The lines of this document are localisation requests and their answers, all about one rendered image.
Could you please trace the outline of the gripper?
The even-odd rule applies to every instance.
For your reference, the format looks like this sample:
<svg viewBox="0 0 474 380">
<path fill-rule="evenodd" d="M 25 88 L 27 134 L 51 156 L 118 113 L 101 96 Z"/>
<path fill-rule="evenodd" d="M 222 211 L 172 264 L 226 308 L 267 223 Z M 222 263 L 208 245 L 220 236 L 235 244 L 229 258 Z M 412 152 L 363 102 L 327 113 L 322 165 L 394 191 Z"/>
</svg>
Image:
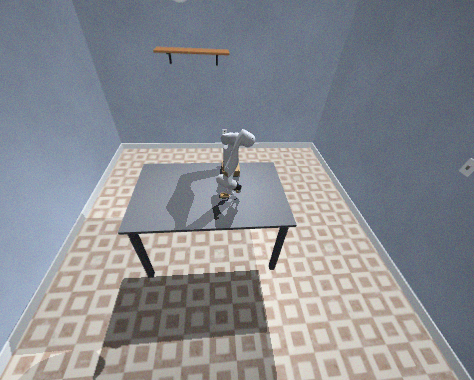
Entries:
<svg viewBox="0 0 474 380">
<path fill-rule="evenodd" d="M 232 179 L 232 180 L 234 180 L 234 179 Z M 234 190 L 234 191 L 237 190 L 237 192 L 240 193 L 240 192 L 241 192 L 241 188 L 242 188 L 242 185 L 239 185 L 239 183 L 238 183 L 236 180 L 234 180 L 234 186 L 233 186 L 232 188 L 225 188 L 225 189 L 223 189 L 223 192 L 225 192 L 225 193 L 227 193 L 227 194 L 233 196 L 233 195 L 234 195 L 233 190 Z"/>
</svg>

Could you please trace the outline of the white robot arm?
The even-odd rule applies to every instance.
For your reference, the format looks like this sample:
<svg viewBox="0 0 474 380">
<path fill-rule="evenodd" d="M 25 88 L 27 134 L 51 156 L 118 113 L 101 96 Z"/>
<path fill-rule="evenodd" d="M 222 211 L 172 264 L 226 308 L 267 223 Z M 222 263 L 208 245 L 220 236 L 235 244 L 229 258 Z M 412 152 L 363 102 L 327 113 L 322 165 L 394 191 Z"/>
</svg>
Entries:
<svg viewBox="0 0 474 380">
<path fill-rule="evenodd" d="M 241 130 L 239 133 L 223 134 L 221 142 L 225 145 L 223 147 L 223 166 L 228 176 L 220 174 L 216 181 L 225 188 L 232 188 L 234 186 L 233 174 L 239 162 L 239 146 L 251 147 L 255 143 L 255 136 L 246 130 Z"/>
</svg>

